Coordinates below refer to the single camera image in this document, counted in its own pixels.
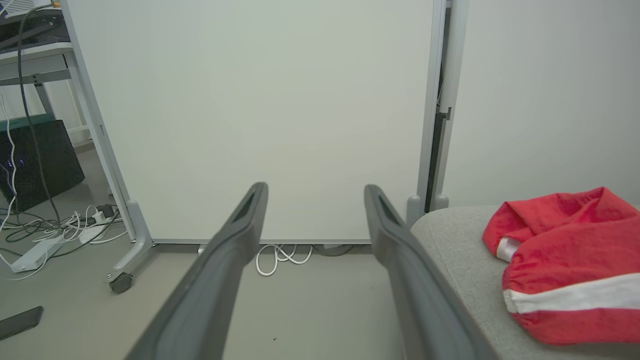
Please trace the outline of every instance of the whiteboard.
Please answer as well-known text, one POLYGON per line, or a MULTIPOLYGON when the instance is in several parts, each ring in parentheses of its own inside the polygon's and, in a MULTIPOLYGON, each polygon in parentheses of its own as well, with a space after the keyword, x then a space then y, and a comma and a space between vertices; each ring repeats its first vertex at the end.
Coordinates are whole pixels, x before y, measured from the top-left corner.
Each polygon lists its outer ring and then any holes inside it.
POLYGON ((416 195, 433 1, 70 0, 152 237, 209 239, 269 185, 264 240, 363 240, 364 186, 416 195))
POLYGON ((640 204, 640 2, 485 0, 467 10, 449 205, 597 186, 640 204))

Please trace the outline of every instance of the gray fabric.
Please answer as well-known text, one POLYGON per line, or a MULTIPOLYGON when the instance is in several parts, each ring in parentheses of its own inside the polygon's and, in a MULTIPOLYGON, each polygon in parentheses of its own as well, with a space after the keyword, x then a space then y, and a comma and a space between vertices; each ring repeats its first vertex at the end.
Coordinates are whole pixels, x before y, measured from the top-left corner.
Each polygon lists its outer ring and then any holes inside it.
POLYGON ((509 315, 502 299, 507 263, 491 255, 482 234, 497 206, 449 208, 424 215, 412 232, 435 261, 503 359, 640 359, 638 344, 540 343, 509 315))

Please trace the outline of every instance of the red fabric with white stripe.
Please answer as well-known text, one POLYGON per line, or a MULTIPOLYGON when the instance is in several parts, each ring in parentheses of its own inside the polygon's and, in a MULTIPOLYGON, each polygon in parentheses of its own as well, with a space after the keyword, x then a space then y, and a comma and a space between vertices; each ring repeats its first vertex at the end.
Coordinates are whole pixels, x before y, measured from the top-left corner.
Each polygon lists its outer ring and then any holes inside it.
POLYGON ((640 342, 640 211, 609 189, 505 202, 483 241, 510 258, 505 301, 534 338, 640 342))

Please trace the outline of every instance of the smartphone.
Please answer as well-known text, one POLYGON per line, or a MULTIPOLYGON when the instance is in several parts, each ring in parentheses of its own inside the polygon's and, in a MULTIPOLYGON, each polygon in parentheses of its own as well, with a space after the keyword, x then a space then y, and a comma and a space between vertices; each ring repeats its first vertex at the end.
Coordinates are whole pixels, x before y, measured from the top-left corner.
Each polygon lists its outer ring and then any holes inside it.
POLYGON ((40 323, 43 310, 42 306, 34 307, 31 310, 0 321, 0 340, 36 327, 40 323))

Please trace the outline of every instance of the gray floor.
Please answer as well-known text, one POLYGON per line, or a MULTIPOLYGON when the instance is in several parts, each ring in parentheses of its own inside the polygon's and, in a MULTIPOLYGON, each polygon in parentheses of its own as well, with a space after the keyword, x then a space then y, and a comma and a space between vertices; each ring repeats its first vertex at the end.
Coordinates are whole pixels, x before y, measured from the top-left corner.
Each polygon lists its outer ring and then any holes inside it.
MULTIPOLYGON (((79 159, 86 180, 54 199, 62 217, 84 211, 89 204, 112 202, 95 151, 84 152, 79 159)), ((52 215, 48 203, 32 212, 52 215)), ((122 231, 120 225, 106 236, 122 231)), ((0 244, 24 252, 33 243, 0 244)), ((87 246, 52 259, 22 281, 3 280, 17 276, 0 264, 0 319, 36 306, 45 309, 38 327, 0 341, 0 358, 124 358, 193 263, 197 250, 193 245, 151 249, 133 271, 134 286, 115 295, 100 280, 130 246, 125 236, 87 246)), ((300 249, 296 257, 304 258, 306 251, 300 249)), ((260 261, 270 269, 273 253, 260 261)), ((336 258, 314 254, 304 265, 280 263, 271 277, 259 275, 254 262, 245 268, 225 359, 401 358, 387 274, 365 250, 336 258)))

